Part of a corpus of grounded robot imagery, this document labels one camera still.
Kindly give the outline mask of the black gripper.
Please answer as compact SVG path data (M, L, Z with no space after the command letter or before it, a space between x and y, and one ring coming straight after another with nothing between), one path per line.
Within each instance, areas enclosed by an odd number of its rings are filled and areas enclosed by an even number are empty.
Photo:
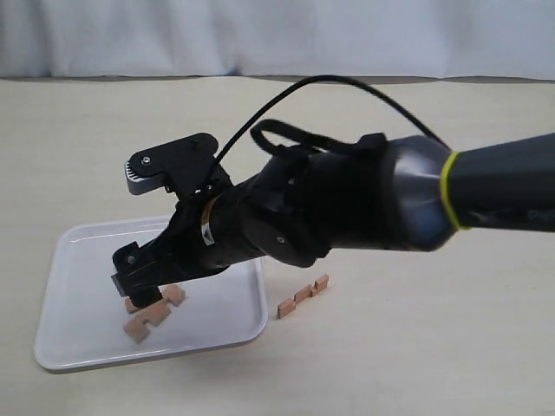
M237 194L180 201L155 242L132 242L112 255L115 287L134 307L144 309L162 299L161 285L214 276L262 257L263 251L245 234L245 213Z

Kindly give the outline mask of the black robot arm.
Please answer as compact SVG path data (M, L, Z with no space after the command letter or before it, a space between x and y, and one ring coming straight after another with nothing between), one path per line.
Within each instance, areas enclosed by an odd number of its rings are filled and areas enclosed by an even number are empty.
M162 285L259 257L308 268L333 249L430 252L462 229L554 229L552 134L461 153L380 133L344 150L283 146L239 184L217 148L197 133L127 162L132 194L165 188L178 198L159 236L113 254L114 285L134 306L157 302Z

